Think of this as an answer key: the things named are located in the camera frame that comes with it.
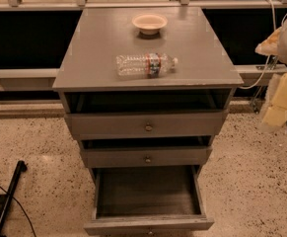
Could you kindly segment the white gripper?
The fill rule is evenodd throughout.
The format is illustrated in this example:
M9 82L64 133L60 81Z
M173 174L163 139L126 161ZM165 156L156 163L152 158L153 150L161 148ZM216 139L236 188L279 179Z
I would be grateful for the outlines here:
M279 61L287 65L287 19L281 29L276 29L257 45L255 52L260 55L278 54ZM287 72L274 74L270 79L259 118L262 131L276 131L287 122Z

